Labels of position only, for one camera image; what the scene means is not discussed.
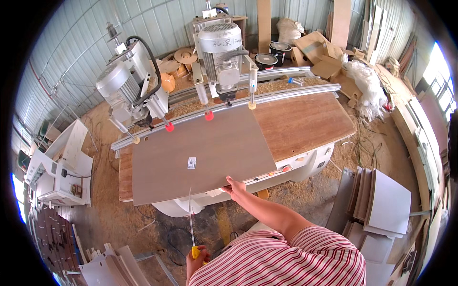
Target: paint bucket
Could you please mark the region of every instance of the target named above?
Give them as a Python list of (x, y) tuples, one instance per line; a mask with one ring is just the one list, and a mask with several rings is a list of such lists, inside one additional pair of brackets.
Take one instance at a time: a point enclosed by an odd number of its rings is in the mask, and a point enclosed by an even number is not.
[(271, 54), (255, 55), (255, 63), (259, 70), (271, 70), (277, 62), (278, 59)]
[(277, 57), (278, 62), (275, 66), (282, 66), (283, 62), (285, 61), (285, 53), (291, 50), (291, 45), (288, 43), (270, 43), (269, 45), (269, 54), (274, 55)]

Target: striped shirt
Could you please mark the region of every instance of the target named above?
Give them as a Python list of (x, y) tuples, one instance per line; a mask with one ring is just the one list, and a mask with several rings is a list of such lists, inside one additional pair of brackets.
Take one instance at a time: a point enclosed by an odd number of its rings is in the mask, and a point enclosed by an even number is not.
[(226, 249), (198, 269), (189, 285), (365, 285), (363, 255), (323, 227), (300, 230), (291, 244), (276, 231), (249, 231)]

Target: label sticker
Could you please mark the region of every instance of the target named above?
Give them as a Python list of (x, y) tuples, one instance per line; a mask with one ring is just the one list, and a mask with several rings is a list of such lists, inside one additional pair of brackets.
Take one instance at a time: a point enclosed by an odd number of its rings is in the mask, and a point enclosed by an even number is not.
[(188, 158), (188, 169), (195, 169), (196, 168), (196, 157), (189, 157)]

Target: window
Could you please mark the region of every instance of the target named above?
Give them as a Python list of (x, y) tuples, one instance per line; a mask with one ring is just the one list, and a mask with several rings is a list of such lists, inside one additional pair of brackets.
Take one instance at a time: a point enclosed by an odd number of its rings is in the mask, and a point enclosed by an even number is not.
[(19, 181), (19, 179), (13, 174), (11, 174), (11, 180), (13, 182), (14, 192), (16, 193), (17, 205), (19, 206), (22, 221), (26, 222), (26, 213), (24, 210), (24, 183)]
[(450, 70), (437, 42), (434, 43), (430, 62), (426, 67), (423, 78), (436, 95), (436, 101), (442, 110), (444, 119), (450, 121), (450, 114), (457, 108), (457, 103), (453, 99), (453, 83), (450, 77)]

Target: yellow screwdriver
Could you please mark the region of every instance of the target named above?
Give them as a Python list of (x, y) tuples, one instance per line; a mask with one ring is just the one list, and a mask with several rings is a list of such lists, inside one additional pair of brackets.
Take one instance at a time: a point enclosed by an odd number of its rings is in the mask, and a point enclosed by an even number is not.
[(189, 224), (191, 225), (191, 238), (192, 238), (192, 258), (197, 259), (200, 255), (200, 250), (196, 246), (196, 242), (194, 241), (194, 230), (192, 229), (192, 216), (191, 216), (191, 189), (192, 187), (189, 188), (189, 200), (188, 200), (188, 205), (189, 205)]

